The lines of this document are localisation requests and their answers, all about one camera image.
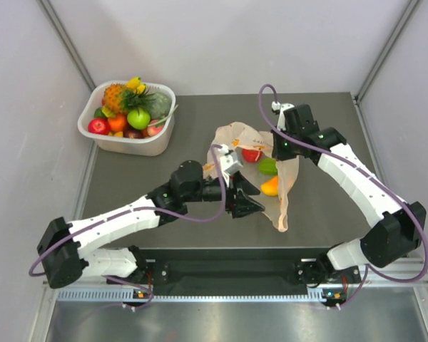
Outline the yellow banana bunch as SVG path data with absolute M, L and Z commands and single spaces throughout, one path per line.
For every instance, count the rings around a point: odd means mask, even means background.
M 127 84 L 127 85 L 134 86 L 134 85 L 139 85 L 140 83 L 142 83 L 141 79 L 139 77 L 135 77 L 135 78 L 130 79 L 127 83 L 122 83 L 122 84 Z M 104 106 L 102 106 L 102 108 L 103 108 L 103 112 L 104 112 L 104 114 L 106 115 L 107 118 L 114 118 L 116 116 L 115 113 L 110 112 Z

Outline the pineapple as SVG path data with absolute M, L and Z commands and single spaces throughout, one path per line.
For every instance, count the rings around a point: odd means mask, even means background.
M 148 92 L 144 83 L 139 85 L 114 83 L 104 91 L 103 106 L 112 113 L 126 114 L 139 108 L 147 110 L 155 99 L 155 95 Z

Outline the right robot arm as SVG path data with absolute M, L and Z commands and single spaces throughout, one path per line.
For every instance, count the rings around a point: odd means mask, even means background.
M 317 260 L 325 281 L 337 281 L 354 266 L 383 268 L 421 245 L 417 230 L 424 226 L 426 210 L 419 202 L 408 204 L 383 190 L 336 129 L 320 129 L 309 105 L 274 101 L 271 108 L 279 116 L 272 132 L 273 158 L 310 159 L 345 191 L 370 226 L 363 238 L 338 244 Z

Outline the translucent orange plastic bag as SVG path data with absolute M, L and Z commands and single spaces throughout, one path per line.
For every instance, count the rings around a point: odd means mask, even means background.
M 263 174 L 261 170 L 266 160 L 272 158 L 273 136 L 268 131 L 256 130 L 245 123 L 234 122 L 219 127 L 215 131 L 212 144 L 227 145 L 235 150 L 241 158 L 243 167 L 240 172 L 242 176 L 258 189 L 261 185 L 271 180 L 271 174 Z M 242 157 L 243 150 L 260 151 L 263 155 L 257 162 L 248 162 Z M 275 162 L 277 168 L 276 195 L 269 196 L 260 193 L 255 200 L 265 207 L 263 214 L 272 222 L 274 228 L 279 232 L 288 230 L 287 210 L 289 207 L 288 193 L 296 182 L 299 172 L 299 160 L 297 158 L 283 162 Z

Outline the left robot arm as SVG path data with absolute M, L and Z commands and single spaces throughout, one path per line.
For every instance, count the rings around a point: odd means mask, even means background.
M 177 219 L 189 220 L 190 202 L 219 202 L 220 211 L 234 219 L 264 211 L 255 200 L 259 189 L 242 176 L 240 168 L 234 163 L 220 176 L 204 178 L 202 165 L 188 160 L 168 182 L 130 204 L 89 219 L 51 220 L 36 248 L 47 283 L 61 289 L 92 276 L 144 280 L 148 267 L 138 247 L 109 249 L 107 244 Z

